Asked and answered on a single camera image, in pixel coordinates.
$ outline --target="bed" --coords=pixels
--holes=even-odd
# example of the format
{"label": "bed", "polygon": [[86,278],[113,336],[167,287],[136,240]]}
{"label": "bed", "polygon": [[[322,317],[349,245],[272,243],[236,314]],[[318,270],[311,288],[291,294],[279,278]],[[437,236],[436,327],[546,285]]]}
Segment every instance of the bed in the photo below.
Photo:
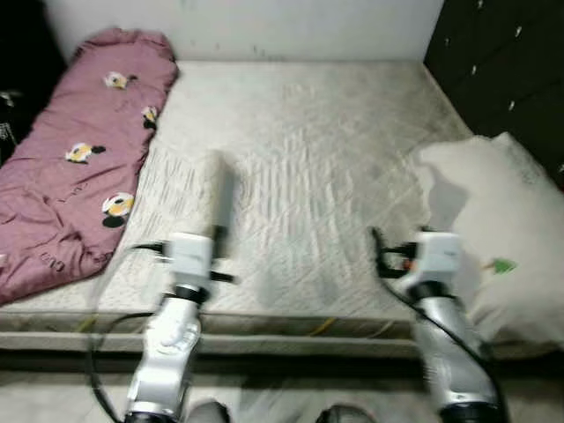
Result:
{"label": "bed", "polygon": [[[471,133],[420,63],[191,63],[159,118],[118,250],[206,224],[211,150],[241,177],[233,254],[203,312],[204,353],[413,357],[411,314],[374,281],[366,229],[390,243],[429,219],[421,148]],[[0,309],[0,348],[82,351],[100,276]],[[99,320],[154,310],[166,267],[140,252],[102,295]],[[473,301],[479,281],[456,291]],[[144,322],[108,351],[139,351]],[[500,356],[553,348],[504,338]]]}

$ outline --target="white pillow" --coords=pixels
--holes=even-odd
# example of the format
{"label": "white pillow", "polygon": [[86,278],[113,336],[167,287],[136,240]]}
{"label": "white pillow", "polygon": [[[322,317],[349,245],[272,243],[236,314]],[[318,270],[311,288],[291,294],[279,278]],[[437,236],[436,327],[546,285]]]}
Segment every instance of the white pillow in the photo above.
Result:
{"label": "white pillow", "polygon": [[509,134],[431,145],[414,166],[430,226],[463,238],[455,289],[481,335],[564,346],[564,196],[542,168]]}

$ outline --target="pink blanket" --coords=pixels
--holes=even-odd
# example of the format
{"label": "pink blanket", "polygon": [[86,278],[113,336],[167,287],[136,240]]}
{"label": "pink blanket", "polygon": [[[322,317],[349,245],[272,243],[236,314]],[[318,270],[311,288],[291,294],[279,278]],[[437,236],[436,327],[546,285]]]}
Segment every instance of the pink blanket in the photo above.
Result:
{"label": "pink blanket", "polygon": [[110,29],[80,46],[0,168],[0,304],[104,267],[176,73],[160,33]]}

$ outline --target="cartoon print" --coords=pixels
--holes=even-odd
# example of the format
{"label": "cartoon print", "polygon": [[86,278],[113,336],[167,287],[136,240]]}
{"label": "cartoon print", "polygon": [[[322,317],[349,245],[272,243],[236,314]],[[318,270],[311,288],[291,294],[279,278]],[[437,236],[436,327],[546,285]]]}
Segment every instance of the cartoon print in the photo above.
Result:
{"label": "cartoon print", "polygon": [[86,159],[88,158],[88,156],[90,156],[92,153],[100,154],[104,151],[106,151],[106,147],[103,147],[102,145],[91,146],[85,143],[78,143],[74,144],[72,146],[72,149],[64,154],[64,157],[72,163],[87,165],[88,162],[86,161]]}
{"label": "cartoon print", "polygon": [[143,127],[145,129],[157,129],[157,108],[153,106],[147,106],[143,109]]}
{"label": "cartoon print", "polygon": [[104,84],[109,88],[124,90],[130,81],[137,79],[135,75],[125,77],[120,72],[111,71],[104,77]]}
{"label": "cartoon print", "polygon": [[102,205],[102,211],[107,217],[102,220],[106,227],[119,227],[125,223],[125,218],[133,207],[133,196],[127,192],[118,192],[110,198],[106,198]]}
{"label": "cartoon print", "polygon": [[508,258],[495,258],[490,263],[482,267],[482,269],[492,269],[493,274],[499,275],[501,273],[512,271],[515,269],[515,267],[517,267],[517,263],[509,260]]}

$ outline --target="white wall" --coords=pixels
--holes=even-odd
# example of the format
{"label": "white wall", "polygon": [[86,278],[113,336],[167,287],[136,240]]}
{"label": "white wall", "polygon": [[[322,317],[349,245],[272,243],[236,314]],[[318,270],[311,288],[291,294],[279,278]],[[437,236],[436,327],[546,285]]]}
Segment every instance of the white wall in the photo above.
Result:
{"label": "white wall", "polygon": [[421,60],[443,0],[44,0],[66,57],[108,26],[157,29],[179,59]]}

